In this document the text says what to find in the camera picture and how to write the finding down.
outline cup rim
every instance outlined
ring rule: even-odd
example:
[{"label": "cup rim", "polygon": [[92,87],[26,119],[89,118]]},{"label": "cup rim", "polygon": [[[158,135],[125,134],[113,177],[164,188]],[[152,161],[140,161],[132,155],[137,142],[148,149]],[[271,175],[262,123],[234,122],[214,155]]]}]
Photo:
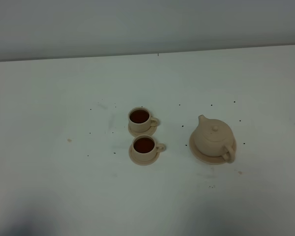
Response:
[{"label": "cup rim", "polygon": [[[136,141],[138,141],[139,139],[141,139],[141,138],[148,138],[148,139],[151,139],[151,140],[154,142],[154,147],[153,147],[153,149],[152,149],[151,151],[146,152],[146,153],[142,153],[142,152],[138,152],[138,151],[134,148],[134,143],[135,143]],[[131,146],[133,147],[133,150],[134,150],[136,153],[141,154],[141,155],[147,155],[147,154],[150,154],[152,151],[154,151],[154,150],[156,149],[156,145],[157,145],[156,140],[155,140],[151,135],[148,135],[148,134],[141,134],[141,135],[137,136],[137,137],[132,141],[132,144],[131,144]]]},{"label": "cup rim", "polygon": [[[147,120],[144,121],[143,123],[135,123],[135,122],[133,122],[133,121],[130,119],[130,115],[131,115],[134,111],[138,111],[138,110],[144,110],[144,111],[146,111],[146,112],[148,113],[148,118],[147,118]],[[152,117],[151,112],[149,112],[149,110],[148,110],[147,108],[145,108],[145,107],[135,107],[135,108],[133,108],[133,109],[129,112],[129,114],[128,114],[128,120],[129,120],[129,122],[131,122],[131,123],[133,123],[133,124],[145,124],[145,123],[147,123],[147,122],[151,119],[151,117]]]}]

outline teapot spout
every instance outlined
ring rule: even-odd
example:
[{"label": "teapot spout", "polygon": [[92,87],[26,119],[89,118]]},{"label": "teapot spout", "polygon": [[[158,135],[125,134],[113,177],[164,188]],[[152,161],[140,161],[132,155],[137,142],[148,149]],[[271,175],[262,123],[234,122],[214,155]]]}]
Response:
[{"label": "teapot spout", "polygon": [[200,115],[198,118],[199,118],[199,123],[201,123],[202,121],[208,120],[208,118],[206,118],[204,115]]}]

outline white tabletop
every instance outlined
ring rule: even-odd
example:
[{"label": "white tabletop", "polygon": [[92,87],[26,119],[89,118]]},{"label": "white tabletop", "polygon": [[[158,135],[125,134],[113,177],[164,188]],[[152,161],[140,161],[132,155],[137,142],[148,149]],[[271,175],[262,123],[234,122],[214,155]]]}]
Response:
[{"label": "white tabletop", "polygon": [[[137,106],[167,146],[146,167]],[[233,164],[192,155],[201,114]],[[30,211],[49,235],[295,236],[295,46],[0,62],[0,230]]]}]

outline beige teapot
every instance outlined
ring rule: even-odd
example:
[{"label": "beige teapot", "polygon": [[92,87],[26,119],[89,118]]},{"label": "beige teapot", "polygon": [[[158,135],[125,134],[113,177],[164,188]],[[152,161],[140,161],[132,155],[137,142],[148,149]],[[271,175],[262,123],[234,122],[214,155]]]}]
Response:
[{"label": "beige teapot", "polygon": [[235,138],[231,128],[218,119],[199,116],[199,125],[193,133],[196,148],[209,157],[222,157],[226,162],[235,160]]}]

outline dark liquid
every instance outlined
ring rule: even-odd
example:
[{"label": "dark liquid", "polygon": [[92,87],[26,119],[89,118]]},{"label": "dark liquid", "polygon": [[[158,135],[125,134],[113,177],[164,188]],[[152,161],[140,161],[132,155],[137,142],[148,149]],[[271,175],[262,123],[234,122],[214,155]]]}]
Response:
[{"label": "dark liquid", "polygon": [[141,138],[134,143],[134,149],[139,153],[148,153],[154,148],[154,141],[149,138]]},{"label": "dark liquid", "polygon": [[148,118],[149,114],[145,110],[136,110],[130,115],[130,120],[138,124],[146,122]]}]

